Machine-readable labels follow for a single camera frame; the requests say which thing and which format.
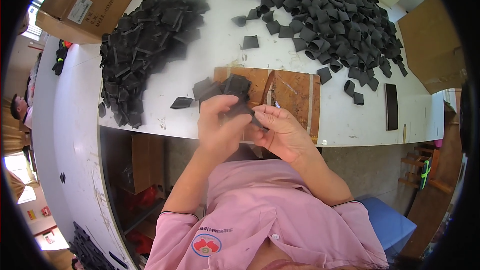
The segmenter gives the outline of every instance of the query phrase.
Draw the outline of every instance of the window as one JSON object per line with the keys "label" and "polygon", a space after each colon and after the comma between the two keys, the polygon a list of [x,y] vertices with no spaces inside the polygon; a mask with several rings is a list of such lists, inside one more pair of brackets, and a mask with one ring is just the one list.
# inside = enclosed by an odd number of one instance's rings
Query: window
{"label": "window", "polygon": [[28,7],[28,16],[30,17],[30,21],[28,21],[27,30],[21,34],[22,36],[33,39],[35,41],[40,40],[40,36],[42,35],[42,29],[35,25],[35,21],[37,19],[37,13],[43,1],[44,0],[33,0],[32,4]]}
{"label": "window", "polygon": [[28,7],[28,17],[30,18],[28,21],[28,28],[24,33],[21,34],[22,36],[33,39],[35,41],[40,40],[40,36],[42,35],[42,32],[43,32],[40,27],[35,25],[38,11],[39,11],[39,8],[33,4]]}
{"label": "window", "polygon": [[[4,161],[7,169],[20,178],[24,184],[30,182],[31,179],[27,171],[27,160],[25,159],[23,153],[20,155],[6,156]],[[37,196],[35,195],[35,190],[31,186],[26,185],[20,198],[18,198],[17,203],[26,203],[36,199]]]}

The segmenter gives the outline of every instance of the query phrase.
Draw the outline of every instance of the floor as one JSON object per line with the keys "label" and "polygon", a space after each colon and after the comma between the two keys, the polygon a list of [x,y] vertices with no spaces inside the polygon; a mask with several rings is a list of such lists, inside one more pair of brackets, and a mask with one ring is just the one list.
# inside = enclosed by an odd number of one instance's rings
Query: floor
{"label": "floor", "polygon": [[[169,137],[167,140],[168,178],[174,185],[182,174],[198,140]],[[414,189],[402,183],[405,164],[400,159],[413,152],[416,143],[367,146],[367,147],[324,147],[322,156],[327,165],[342,177],[358,200],[377,197],[397,212],[405,214],[409,208]]]}

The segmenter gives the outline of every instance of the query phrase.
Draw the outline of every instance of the wooden board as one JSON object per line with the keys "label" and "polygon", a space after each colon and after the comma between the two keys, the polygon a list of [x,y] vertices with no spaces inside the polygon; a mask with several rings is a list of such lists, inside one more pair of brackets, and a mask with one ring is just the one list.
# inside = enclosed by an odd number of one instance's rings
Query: wooden board
{"label": "wooden board", "polygon": [[[461,150],[459,125],[446,124],[436,179],[453,188],[457,185],[462,164]],[[403,247],[401,255],[418,258],[423,254],[450,208],[452,196],[453,194],[447,194],[429,183],[417,193],[408,213],[408,219],[417,225],[417,229]]]}
{"label": "wooden board", "polygon": [[[265,102],[262,101],[268,75],[273,71],[273,82],[269,88]],[[281,108],[292,113],[302,127],[310,134],[311,140],[317,144],[320,121],[320,76],[284,70],[216,67],[214,81],[224,81],[230,74],[245,76],[251,81],[248,95],[250,108],[278,102]]]}

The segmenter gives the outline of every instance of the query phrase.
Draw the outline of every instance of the fingernail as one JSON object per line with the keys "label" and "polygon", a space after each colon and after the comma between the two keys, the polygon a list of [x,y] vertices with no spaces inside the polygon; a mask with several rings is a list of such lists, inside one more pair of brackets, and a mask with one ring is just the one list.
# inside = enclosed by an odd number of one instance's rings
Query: fingernail
{"label": "fingernail", "polygon": [[265,113],[261,112],[261,111],[255,111],[255,118],[261,120],[261,119],[265,118]]}

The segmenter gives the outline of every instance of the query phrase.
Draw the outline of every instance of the white table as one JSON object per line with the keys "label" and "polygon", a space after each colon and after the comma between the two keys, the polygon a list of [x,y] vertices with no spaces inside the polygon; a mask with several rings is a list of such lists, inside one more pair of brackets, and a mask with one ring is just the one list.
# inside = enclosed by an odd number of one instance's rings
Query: white table
{"label": "white table", "polygon": [[[132,0],[127,12],[134,10],[141,1]],[[218,66],[285,69],[303,73],[316,73],[317,69],[324,67],[317,60],[309,59],[303,51],[296,53],[290,39],[270,36],[261,19],[247,21],[245,27],[237,27],[231,21],[234,16],[247,15],[259,3],[259,0],[208,0],[211,10],[203,15],[205,25],[201,27],[201,39],[189,44],[185,61],[168,63],[162,73],[151,75],[143,93],[143,125],[138,129],[125,125],[121,129],[197,138],[198,102],[182,110],[172,110],[170,105],[179,96],[193,97],[195,82],[212,77],[214,68]],[[393,21],[405,15],[405,11],[386,9]],[[274,18],[281,25],[288,25],[291,21],[291,15],[284,9],[276,10]],[[240,45],[246,35],[258,35],[260,48],[241,50]],[[403,49],[402,56],[406,61]],[[332,74],[333,78],[321,87],[318,146],[401,144],[404,142],[404,125],[405,143],[443,137],[442,95],[431,96],[409,69],[408,75],[403,77],[399,67],[392,62],[390,64],[393,72],[390,79],[382,74],[380,68],[374,69],[375,78],[380,82],[376,92],[368,85],[360,87],[356,82],[355,91],[364,94],[364,106],[354,105],[351,97],[343,91],[348,69]],[[385,83],[397,86],[398,130],[394,131],[386,130]],[[98,123],[118,128],[110,110]]]}
{"label": "white table", "polygon": [[48,38],[35,83],[32,141],[45,199],[67,241],[73,241],[75,221],[115,268],[123,269],[109,252],[135,269],[113,219],[100,162],[99,46],[72,45],[56,76],[52,67],[58,43]]}
{"label": "white table", "polygon": [[[142,0],[132,0],[128,11]],[[135,131],[196,138],[198,107],[171,110],[178,96],[192,96],[195,82],[213,75],[216,66],[286,69],[315,73],[321,67],[303,52],[295,53],[291,40],[270,36],[261,20],[236,27],[230,18],[246,15],[258,5],[257,0],[208,0],[211,10],[201,28],[201,39],[189,45],[186,61],[169,63],[160,74],[152,75],[144,93],[143,125]],[[398,19],[401,11],[390,10]],[[288,25],[290,16],[283,10],[275,14],[281,24]],[[240,50],[244,35],[258,35],[261,48]],[[107,196],[101,166],[98,124],[117,128],[110,110],[98,118],[101,101],[101,57],[99,44],[72,45],[63,72],[51,70],[55,62],[58,39],[50,37],[39,65],[33,112],[33,146],[35,160],[45,198],[53,217],[67,240],[72,240],[76,221],[92,236],[93,242],[116,268],[109,252],[135,269],[117,225]],[[392,63],[392,78],[386,79],[375,69],[379,90],[359,87],[365,106],[352,103],[343,92],[347,70],[333,74],[321,87],[319,141],[327,146],[362,146],[402,143],[403,125],[407,125],[406,142],[439,139],[443,136],[443,96],[430,96],[410,71],[400,74]],[[399,130],[387,132],[384,83],[397,85]],[[66,176],[65,184],[59,175]]]}

